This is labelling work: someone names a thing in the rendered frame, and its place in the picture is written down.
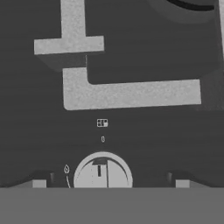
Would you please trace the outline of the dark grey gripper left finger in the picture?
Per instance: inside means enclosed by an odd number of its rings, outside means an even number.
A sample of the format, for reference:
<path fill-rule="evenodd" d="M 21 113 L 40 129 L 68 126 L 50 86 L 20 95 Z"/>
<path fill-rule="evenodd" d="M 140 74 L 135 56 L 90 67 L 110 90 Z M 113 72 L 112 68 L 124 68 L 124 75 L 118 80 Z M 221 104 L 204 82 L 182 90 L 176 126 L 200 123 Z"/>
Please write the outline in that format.
<path fill-rule="evenodd" d="M 34 171 L 25 178 L 9 183 L 8 187 L 49 188 L 54 184 L 53 171 Z"/>

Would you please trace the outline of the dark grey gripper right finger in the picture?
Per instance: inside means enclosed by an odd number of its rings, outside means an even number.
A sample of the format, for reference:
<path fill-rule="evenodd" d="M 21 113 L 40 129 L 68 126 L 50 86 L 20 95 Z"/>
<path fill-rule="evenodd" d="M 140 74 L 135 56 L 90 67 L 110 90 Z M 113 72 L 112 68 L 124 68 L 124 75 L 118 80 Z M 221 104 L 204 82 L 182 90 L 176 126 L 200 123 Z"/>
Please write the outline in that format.
<path fill-rule="evenodd" d="M 189 171 L 168 171 L 166 177 L 170 186 L 174 188 L 216 187 L 215 184 L 196 178 Z"/>

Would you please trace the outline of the dark round hob burner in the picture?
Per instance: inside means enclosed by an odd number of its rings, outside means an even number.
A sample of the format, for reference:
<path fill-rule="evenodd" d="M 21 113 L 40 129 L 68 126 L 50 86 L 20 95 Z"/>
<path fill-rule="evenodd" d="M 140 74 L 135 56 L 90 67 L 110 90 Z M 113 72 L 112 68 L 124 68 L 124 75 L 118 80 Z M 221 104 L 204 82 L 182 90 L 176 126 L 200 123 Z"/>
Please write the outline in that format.
<path fill-rule="evenodd" d="M 146 0 L 164 18 L 178 24 L 199 25 L 215 17 L 219 0 Z"/>

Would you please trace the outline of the white round hob knob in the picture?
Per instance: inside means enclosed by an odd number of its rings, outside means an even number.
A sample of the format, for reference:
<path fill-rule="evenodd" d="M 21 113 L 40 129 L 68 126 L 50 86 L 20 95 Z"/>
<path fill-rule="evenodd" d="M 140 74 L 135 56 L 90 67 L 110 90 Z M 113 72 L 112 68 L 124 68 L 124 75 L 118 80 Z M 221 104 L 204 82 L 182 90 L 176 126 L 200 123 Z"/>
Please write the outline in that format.
<path fill-rule="evenodd" d="M 99 151 L 85 157 L 73 175 L 75 188 L 131 188 L 133 178 L 126 162 L 116 154 Z"/>

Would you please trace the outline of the grey hob grate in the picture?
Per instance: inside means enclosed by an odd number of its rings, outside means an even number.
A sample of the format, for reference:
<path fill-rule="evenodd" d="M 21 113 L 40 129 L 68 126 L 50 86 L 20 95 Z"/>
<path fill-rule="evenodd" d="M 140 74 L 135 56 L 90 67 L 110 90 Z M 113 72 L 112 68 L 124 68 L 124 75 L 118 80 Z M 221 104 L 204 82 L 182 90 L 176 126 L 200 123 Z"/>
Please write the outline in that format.
<path fill-rule="evenodd" d="M 60 0 L 60 13 L 60 37 L 34 52 L 62 72 L 65 109 L 224 109 L 219 6 L 205 24 L 174 23 L 146 0 Z"/>

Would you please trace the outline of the black hob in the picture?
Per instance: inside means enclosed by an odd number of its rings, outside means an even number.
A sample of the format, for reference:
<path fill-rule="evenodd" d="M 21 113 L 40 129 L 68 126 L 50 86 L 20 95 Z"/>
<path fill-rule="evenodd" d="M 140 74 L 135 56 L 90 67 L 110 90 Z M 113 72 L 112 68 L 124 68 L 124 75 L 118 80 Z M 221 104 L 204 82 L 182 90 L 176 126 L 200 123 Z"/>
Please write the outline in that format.
<path fill-rule="evenodd" d="M 67 110 L 62 72 L 34 52 L 60 35 L 60 0 L 0 0 L 0 186 L 41 170 L 70 186 L 85 157 L 106 151 L 135 187 L 167 187 L 172 170 L 224 187 L 224 109 Z"/>

